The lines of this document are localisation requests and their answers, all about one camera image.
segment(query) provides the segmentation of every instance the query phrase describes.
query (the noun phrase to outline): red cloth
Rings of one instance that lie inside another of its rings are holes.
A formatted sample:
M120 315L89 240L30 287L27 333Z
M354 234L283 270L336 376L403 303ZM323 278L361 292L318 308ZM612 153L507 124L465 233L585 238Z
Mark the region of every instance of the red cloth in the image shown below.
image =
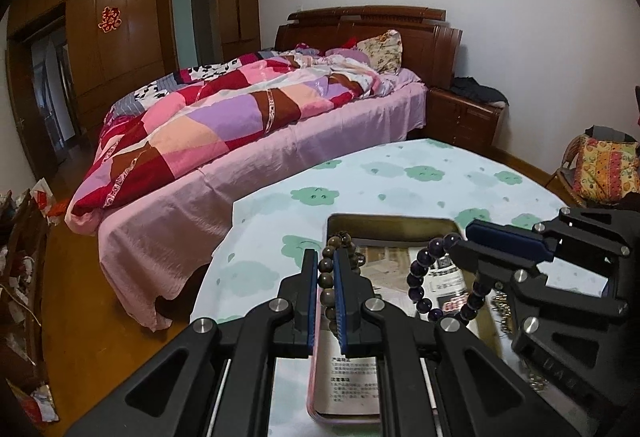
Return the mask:
M358 39L355 36L352 36L345 43L340 45L340 47L343 49L353 49L354 47L356 47L357 43L358 43Z

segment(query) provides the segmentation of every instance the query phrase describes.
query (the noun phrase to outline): paper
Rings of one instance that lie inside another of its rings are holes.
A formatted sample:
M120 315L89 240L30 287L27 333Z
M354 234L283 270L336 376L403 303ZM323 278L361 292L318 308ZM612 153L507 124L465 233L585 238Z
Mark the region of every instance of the paper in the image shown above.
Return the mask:
M406 275L419 248L366 247L358 250L366 254L367 264L361 268L362 276L370 279L374 292L383 300L401 308L407 316L416 316L415 304L407 295ZM446 266L430 269L424 277L425 297L431 300L434 307L439 307L446 313L455 313L466 303L465 281L462 271L450 260L443 264ZM378 415L380 407L376 359L347 359L340 354L338 340L328 330L326 320L322 319L320 326L314 409L325 415ZM475 321L468 328L478 335ZM423 374L430 391L431 407L435 409L431 385L424 367Z

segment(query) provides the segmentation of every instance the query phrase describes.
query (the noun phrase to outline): doorway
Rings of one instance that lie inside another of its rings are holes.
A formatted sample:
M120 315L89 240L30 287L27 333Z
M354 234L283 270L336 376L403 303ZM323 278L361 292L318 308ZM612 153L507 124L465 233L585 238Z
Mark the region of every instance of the doorway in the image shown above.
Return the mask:
M36 179L52 178L82 135L66 48L64 4L7 39L9 99Z
M216 0L172 0L172 8L180 69L221 63Z
M31 43L31 61L38 110L61 163L81 135L73 106L65 28L59 27Z

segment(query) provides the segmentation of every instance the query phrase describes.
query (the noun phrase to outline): wooden wardrobe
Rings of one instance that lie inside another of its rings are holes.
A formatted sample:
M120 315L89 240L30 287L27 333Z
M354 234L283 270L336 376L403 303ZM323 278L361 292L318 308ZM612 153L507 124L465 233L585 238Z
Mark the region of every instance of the wooden wardrobe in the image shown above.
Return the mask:
M260 49L258 0L216 4L223 59ZM105 7L122 20L110 32L98 28ZM171 8L171 0L14 0L8 37L24 43L64 17L78 122L95 138L115 101L177 69Z

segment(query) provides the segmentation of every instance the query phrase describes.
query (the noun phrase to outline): floral pillow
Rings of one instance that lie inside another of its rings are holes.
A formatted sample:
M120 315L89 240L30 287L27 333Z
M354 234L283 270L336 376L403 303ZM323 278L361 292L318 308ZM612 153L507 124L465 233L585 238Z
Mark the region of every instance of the floral pillow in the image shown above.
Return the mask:
M640 191L638 143L613 143L584 136L575 166L574 191L600 203L620 202Z
M373 70L398 74L402 64L402 38L395 29L358 42L356 49L369 57L369 64Z

